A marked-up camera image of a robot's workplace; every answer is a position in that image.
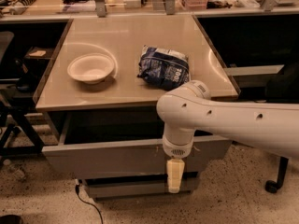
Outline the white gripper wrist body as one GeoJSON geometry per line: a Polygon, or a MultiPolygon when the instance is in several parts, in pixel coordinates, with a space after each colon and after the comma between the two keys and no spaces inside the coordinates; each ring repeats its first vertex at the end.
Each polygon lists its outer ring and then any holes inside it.
{"type": "Polygon", "coordinates": [[[163,148],[164,152],[171,158],[183,159],[190,155],[195,130],[164,127],[163,148]]]}

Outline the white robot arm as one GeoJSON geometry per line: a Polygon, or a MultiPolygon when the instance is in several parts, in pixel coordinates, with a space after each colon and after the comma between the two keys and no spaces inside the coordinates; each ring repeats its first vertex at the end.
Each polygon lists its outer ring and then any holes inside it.
{"type": "Polygon", "coordinates": [[[283,186],[288,160],[299,158],[299,104],[216,102],[203,82],[193,80],[161,96],[156,109],[164,122],[164,152],[171,158],[166,163],[171,193],[180,190],[183,159],[196,131],[280,156],[278,178],[265,183],[270,193],[283,186]]]}

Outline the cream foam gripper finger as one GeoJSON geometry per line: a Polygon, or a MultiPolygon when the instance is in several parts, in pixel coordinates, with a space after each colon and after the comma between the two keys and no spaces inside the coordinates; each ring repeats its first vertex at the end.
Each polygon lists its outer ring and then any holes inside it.
{"type": "Polygon", "coordinates": [[[167,186],[170,193],[179,193],[185,162],[182,159],[171,159],[166,163],[167,186]]]}

